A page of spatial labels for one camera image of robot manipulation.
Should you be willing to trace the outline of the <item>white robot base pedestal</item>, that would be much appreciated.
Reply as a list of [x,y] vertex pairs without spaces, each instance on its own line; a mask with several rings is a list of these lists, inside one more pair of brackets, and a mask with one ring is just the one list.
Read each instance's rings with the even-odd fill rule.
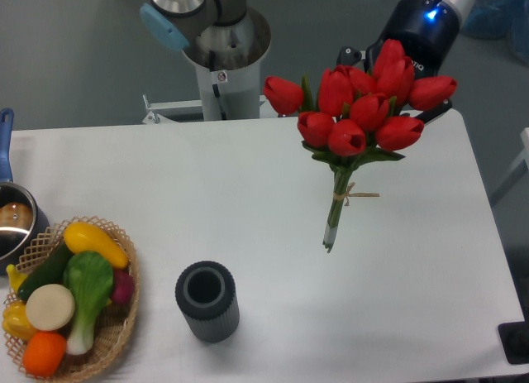
[[260,68],[270,43],[269,23],[252,7],[235,24],[209,26],[183,49],[195,68],[200,99],[150,103],[144,97],[144,122],[193,113],[205,121],[258,118],[263,100]]

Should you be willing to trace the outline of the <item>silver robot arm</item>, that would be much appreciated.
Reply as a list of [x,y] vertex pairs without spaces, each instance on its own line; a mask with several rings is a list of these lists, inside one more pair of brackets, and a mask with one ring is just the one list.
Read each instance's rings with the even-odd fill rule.
[[[340,49],[337,64],[370,69],[382,44],[401,42],[416,76],[433,77],[443,64],[476,0],[399,0],[378,40],[367,50]],[[201,109],[207,121],[260,115],[260,64],[267,54],[269,23],[246,0],[149,0],[140,9],[149,33],[183,52],[196,70],[200,101],[147,103],[147,116]]]

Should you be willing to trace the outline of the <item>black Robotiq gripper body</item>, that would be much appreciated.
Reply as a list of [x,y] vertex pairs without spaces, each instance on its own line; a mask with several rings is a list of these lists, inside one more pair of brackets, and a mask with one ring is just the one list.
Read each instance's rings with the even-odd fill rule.
[[383,43],[394,40],[411,58],[417,78],[435,77],[459,31],[458,13],[446,2],[400,0],[378,40],[367,49],[365,68],[373,69]]

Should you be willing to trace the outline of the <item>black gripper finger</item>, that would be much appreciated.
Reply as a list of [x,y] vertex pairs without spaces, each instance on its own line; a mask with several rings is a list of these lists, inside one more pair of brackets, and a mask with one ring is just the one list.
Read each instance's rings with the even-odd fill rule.
[[364,72],[367,71],[366,64],[366,51],[358,50],[351,46],[341,47],[337,56],[337,65],[343,69],[356,68]]
[[435,121],[437,118],[441,117],[443,114],[447,113],[452,108],[452,102],[450,99],[445,99],[442,103],[435,106],[434,108],[423,111],[415,116],[417,120],[420,120],[423,123],[429,123]]

